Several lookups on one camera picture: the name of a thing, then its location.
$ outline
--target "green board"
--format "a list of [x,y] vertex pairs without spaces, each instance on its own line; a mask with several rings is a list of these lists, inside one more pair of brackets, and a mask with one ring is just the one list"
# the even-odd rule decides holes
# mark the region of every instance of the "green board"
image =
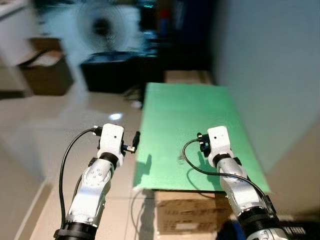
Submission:
[[[269,186],[235,105],[224,87],[149,83],[142,113],[134,186],[144,189],[222,191],[217,176],[197,172],[182,157],[183,146],[207,134],[209,128],[226,126],[231,149],[250,179],[263,191]],[[186,155],[197,167],[216,172],[192,143]]]

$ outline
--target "black wire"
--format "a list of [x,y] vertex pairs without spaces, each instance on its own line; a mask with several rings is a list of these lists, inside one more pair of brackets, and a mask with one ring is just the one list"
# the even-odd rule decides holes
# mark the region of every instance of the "black wire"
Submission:
[[134,220],[134,203],[135,203],[135,200],[136,198],[138,197],[138,195],[142,192],[142,190],[138,191],[135,196],[133,197],[132,199],[132,202],[131,202],[131,209],[130,209],[130,215],[131,215],[131,221],[132,221],[132,224],[134,226],[134,229],[135,229],[135,234],[134,234],[134,238],[136,238],[136,235],[140,234],[139,230],[138,230],[138,222],[135,223],[135,220]]
[[89,132],[94,132],[94,128],[87,129],[83,132],[81,132],[78,136],[76,136],[68,148],[66,149],[62,163],[61,163],[61,168],[60,168],[60,175],[59,175],[59,198],[60,198],[60,206],[61,206],[61,229],[64,228],[65,226],[65,221],[66,221],[66,209],[65,209],[65,199],[64,199],[64,193],[63,193],[63,179],[64,179],[64,170],[65,170],[65,164],[66,164],[66,159],[68,156],[68,153],[73,146],[73,144],[84,134],[89,133]]
[[208,199],[216,199],[214,196],[208,196],[208,195],[204,195],[201,192],[198,192],[199,195],[201,195],[202,197],[208,198]]
[[250,184],[251,186],[253,186],[259,193],[262,197],[265,196],[265,193],[256,185],[254,184],[252,181],[246,179],[245,177],[242,177],[242,176],[238,176],[238,175],[234,175],[234,174],[230,174],[230,173],[220,173],[220,172],[209,172],[209,171],[204,171],[198,167],[196,167],[195,165],[193,165],[189,159],[187,158],[186,156],[186,148],[191,144],[191,143],[194,143],[194,142],[198,142],[197,139],[193,139],[191,141],[188,141],[183,149],[182,149],[182,154],[183,154],[183,157],[185,159],[185,161],[192,167],[194,168],[195,170],[197,170],[198,172],[202,173],[202,174],[206,174],[206,175],[211,175],[211,176],[223,176],[223,177],[231,177],[231,178],[236,178],[236,179],[240,179],[242,181],[245,181],[247,182],[248,184]]
[[75,189],[74,189],[73,196],[72,196],[72,201],[74,201],[74,199],[75,199],[75,197],[77,195],[78,188],[79,188],[81,180],[82,180],[82,174],[80,175],[78,181],[76,182]]

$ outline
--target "brown cardboard box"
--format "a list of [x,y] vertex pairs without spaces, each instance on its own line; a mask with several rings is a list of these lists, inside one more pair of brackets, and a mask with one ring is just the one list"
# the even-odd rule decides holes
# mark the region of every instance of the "brown cardboard box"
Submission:
[[214,240],[217,233],[188,233],[188,234],[162,234],[157,235],[157,240]]
[[35,95],[63,95],[73,83],[65,53],[57,38],[31,38],[34,47],[18,65]]
[[212,233],[232,213],[222,193],[157,191],[157,230],[160,235]]
[[210,74],[202,70],[170,70],[165,72],[165,82],[168,84],[204,84],[212,85]]

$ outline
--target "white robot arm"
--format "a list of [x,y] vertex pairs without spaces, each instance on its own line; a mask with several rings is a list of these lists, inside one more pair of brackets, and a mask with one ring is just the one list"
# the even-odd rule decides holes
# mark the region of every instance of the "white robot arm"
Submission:
[[81,187],[75,195],[65,223],[54,237],[57,240],[94,240],[105,208],[115,169],[121,167],[125,151],[135,153],[139,144],[137,132],[132,146],[124,145],[124,128],[114,124],[95,126],[100,136],[97,158],[82,174]]
[[[248,179],[245,169],[234,158],[227,128],[218,126],[207,132],[206,135],[198,133],[197,141],[210,165],[220,174]],[[247,240],[289,239],[268,196],[261,195],[252,184],[236,177],[220,176],[220,185]]]

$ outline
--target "white wall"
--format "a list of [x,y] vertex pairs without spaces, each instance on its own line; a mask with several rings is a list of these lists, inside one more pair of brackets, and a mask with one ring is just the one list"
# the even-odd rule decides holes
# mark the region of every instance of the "white wall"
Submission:
[[320,213],[319,0],[221,0],[213,72],[282,214]]
[[214,71],[268,172],[319,112],[318,0],[222,0]]

